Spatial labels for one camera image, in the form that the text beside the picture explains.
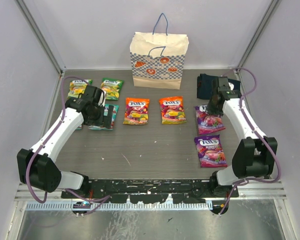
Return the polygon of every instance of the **white wall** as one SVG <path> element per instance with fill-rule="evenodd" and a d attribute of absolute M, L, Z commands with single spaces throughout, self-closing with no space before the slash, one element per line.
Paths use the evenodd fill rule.
<path fill-rule="evenodd" d="M 282 182 L 300 234 L 300 0 L 282 0 L 245 67 L 259 79 L 248 103 L 257 124 L 278 141 Z M 248 74 L 243 81 L 251 89 Z"/>
<path fill-rule="evenodd" d="M 67 69 L 131 68 L 134 32 L 187 34 L 185 68 L 236 66 L 271 0 L 25 0 Z M 165 21 L 157 28 L 165 31 Z"/>
<path fill-rule="evenodd" d="M 18 9 L 0 1 L 0 240 L 19 185 L 17 153 L 40 137 L 58 73 Z"/>

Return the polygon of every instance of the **checkered pattern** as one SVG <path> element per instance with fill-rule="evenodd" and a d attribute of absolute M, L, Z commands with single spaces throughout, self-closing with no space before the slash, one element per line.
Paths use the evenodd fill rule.
<path fill-rule="evenodd" d="M 168 58 L 169 62 L 162 64 L 161 58 Z M 150 79 L 181 79 L 182 71 L 184 69 L 185 55 L 180 56 L 159 56 L 151 57 L 148 55 L 138 55 L 130 52 L 132 75 L 138 77 L 145 77 Z M 143 66 L 135 67 L 136 62 L 146 63 Z M 177 68 L 176 72 L 169 72 L 169 68 Z M 154 69 L 155 74 L 148 74 L 147 69 Z"/>

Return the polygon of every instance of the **purple candy bag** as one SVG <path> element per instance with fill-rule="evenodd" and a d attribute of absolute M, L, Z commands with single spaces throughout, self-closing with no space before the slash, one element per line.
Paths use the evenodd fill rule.
<path fill-rule="evenodd" d="M 195 106 L 195 115 L 198 123 L 199 135 L 212 134 L 226 129 L 220 115 L 209 115 L 206 112 L 207 105 Z"/>
<path fill-rule="evenodd" d="M 202 168 L 228 167 L 220 143 L 220 135 L 197 136 L 194 138 L 194 143 Z"/>

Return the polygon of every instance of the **orange candy bag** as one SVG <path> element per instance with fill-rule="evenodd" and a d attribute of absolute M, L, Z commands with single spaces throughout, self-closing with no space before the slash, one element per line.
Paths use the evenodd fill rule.
<path fill-rule="evenodd" d="M 183 124 L 186 123 L 184 103 L 182 96 L 171 96 L 159 100 L 162 124 Z"/>
<path fill-rule="evenodd" d="M 125 114 L 123 124 L 144 125 L 148 123 L 149 99 L 131 98 L 125 99 Z"/>

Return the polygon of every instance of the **black cloth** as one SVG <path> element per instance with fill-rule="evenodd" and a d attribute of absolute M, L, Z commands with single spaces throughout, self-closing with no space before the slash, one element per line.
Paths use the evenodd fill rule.
<path fill-rule="evenodd" d="M 196 97 L 198 99 L 209 100 L 212 97 L 212 81 L 218 78 L 218 76 L 210 76 L 205 73 L 201 73 L 197 77 Z M 229 83 L 232 83 L 233 90 L 240 91 L 240 81 L 234 79 L 228 79 Z"/>

